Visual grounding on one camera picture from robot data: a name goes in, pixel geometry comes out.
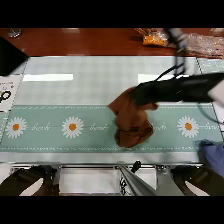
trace white flower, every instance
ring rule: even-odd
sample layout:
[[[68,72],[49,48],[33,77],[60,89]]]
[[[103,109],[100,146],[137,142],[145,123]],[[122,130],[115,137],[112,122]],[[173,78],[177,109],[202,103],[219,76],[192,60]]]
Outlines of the white flower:
[[[11,119],[10,122],[8,122],[6,126],[6,135],[8,135],[8,138],[17,138],[21,134],[23,134],[23,131],[26,130],[26,121],[22,117],[14,117],[14,119]]]
[[[182,117],[179,119],[177,127],[179,131],[182,131],[182,135],[188,138],[194,138],[199,133],[199,127],[194,118]]]
[[[79,136],[80,134],[82,134],[82,130],[83,130],[83,121],[81,119],[79,119],[78,117],[74,118],[74,117],[69,117],[68,119],[66,119],[65,122],[63,122],[62,125],[62,131],[64,132],[63,135],[66,135],[66,138],[70,137],[71,138],[75,138],[76,136]]]

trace dark blue fabric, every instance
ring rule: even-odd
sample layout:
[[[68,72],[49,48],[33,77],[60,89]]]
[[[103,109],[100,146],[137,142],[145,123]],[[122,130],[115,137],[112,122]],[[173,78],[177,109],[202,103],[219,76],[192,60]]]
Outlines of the dark blue fabric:
[[[201,142],[201,151],[208,168],[224,178],[224,144],[204,140]]]

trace brown wooden surface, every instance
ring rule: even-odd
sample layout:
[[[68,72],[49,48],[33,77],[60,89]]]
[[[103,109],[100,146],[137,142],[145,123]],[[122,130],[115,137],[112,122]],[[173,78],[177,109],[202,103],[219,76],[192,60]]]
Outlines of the brown wooden surface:
[[[211,28],[183,28],[186,33],[211,35]],[[0,36],[29,56],[114,55],[167,56],[173,49],[142,45],[142,36],[133,28],[22,28],[18,38],[8,37],[10,28],[0,28]]]

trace orange flower center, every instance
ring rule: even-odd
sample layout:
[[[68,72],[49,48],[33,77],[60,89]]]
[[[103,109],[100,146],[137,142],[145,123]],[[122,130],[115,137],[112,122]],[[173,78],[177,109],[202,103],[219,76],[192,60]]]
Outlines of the orange flower center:
[[[192,129],[192,124],[186,123],[185,128],[190,131]]]
[[[69,125],[69,129],[70,129],[71,131],[74,131],[74,130],[76,129],[76,124],[70,124],[70,125]]]
[[[19,130],[19,124],[14,124],[13,126],[12,126],[12,129],[13,129],[13,131],[17,131],[17,130]]]

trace orange rag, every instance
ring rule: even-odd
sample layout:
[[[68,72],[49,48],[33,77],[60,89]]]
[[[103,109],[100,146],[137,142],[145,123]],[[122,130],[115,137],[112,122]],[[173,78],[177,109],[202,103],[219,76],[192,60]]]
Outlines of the orange rag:
[[[115,140],[120,147],[133,147],[153,134],[153,127],[147,119],[145,110],[156,110],[158,105],[149,103],[137,106],[130,96],[134,88],[136,87],[124,91],[108,106],[116,115],[118,130]]]

